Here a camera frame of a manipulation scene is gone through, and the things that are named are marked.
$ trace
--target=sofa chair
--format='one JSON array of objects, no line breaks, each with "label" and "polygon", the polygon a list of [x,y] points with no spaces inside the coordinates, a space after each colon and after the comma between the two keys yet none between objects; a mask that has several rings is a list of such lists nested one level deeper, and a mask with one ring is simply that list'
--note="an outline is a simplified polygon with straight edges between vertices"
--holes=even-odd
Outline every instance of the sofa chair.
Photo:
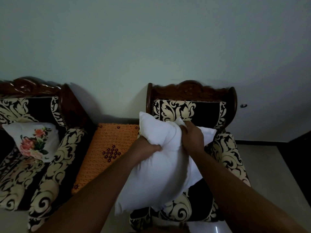
[{"label": "sofa chair", "polygon": [[[60,139],[55,159],[46,163],[21,155],[2,129],[14,122],[54,124]],[[0,207],[29,211],[28,229],[35,231],[71,197],[95,127],[67,84],[27,77],[0,82],[0,124]]]},{"label": "sofa chair", "polygon": [[[161,121],[175,121],[180,117],[184,121],[192,121],[196,126],[216,129],[214,141],[205,147],[205,151],[250,186],[235,140],[225,130],[233,120],[236,109],[234,87],[213,89],[191,80],[164,87],[152,83],[148,85],[147,113]],[[130,224],[136,231],[147,228],[157,219],[216,222],[223,221],[224,217],[202,179],[177,199],[166,203],[161,210],[148,207],[130,214]]]}]

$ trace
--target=orange mat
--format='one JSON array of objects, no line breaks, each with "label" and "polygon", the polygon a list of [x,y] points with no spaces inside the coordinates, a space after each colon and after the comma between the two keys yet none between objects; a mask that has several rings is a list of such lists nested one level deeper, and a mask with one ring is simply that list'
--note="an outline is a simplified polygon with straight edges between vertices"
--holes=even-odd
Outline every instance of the orange mat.
[{"label": "orange mat", "polygon": [[85,155],[72,194],[125,154],[137,139],[139,125],[100,123]]}]

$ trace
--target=forearm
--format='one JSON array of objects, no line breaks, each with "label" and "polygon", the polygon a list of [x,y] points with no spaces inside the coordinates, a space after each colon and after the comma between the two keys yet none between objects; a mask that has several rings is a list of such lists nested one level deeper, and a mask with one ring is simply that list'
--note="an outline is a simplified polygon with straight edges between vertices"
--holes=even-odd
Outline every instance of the forearm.
[{"label": "forearm", "polygon": [[233,232],[306,232],[204,151],[190,155]]},{"label": "forearm", "polygon": [[100,232],[137,161],[121,156],[66,202],[37,232]]}]

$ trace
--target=floral pillow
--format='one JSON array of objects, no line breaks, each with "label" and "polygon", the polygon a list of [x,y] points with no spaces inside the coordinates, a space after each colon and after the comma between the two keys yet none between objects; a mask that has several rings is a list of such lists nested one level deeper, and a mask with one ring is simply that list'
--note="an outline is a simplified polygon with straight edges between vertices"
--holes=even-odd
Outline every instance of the floral pillow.
[{"label": "floral pillow", "polygon": [[22,155],[43,162],[51,162],[59,147],[58,130],[51,123],[3,124],[6,132],[13,137]]}]

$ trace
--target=human arm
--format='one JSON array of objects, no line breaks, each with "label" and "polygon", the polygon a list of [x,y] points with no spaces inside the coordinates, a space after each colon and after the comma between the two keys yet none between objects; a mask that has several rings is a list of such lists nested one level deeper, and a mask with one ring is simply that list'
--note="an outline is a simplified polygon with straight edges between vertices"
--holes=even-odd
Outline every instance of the human arm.
[{"label": "human arm", "polygon": [[159,150],[161,146],[140,137],[126,154],[83,187],[36,232],[100,232],[134,166]]},{"label": "human arm", "polygon": [[210,188],[232,232],[307,232],[283,210],[204,152],[203,134],[185,122],[182,142]]}]

